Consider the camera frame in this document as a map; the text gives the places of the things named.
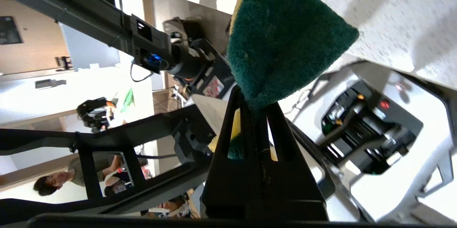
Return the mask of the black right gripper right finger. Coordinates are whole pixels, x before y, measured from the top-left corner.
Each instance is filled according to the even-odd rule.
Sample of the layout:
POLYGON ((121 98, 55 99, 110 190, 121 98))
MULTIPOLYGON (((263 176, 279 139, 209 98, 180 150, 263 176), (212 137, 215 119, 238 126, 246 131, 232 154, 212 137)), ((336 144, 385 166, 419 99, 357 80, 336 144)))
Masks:
POLYGON ((325 199, 278 103, 258 116, 258 159, 269 219, 328 221, 325 199))

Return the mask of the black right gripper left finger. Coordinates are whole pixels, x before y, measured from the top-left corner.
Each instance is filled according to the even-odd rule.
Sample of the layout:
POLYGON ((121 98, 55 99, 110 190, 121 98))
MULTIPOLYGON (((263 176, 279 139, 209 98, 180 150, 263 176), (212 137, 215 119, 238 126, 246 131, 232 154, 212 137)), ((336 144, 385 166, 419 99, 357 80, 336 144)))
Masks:
POLYGON ((262 150, 258 123, 236 86, 227 104, 201 196, 208 218, 266 220, 262 150))

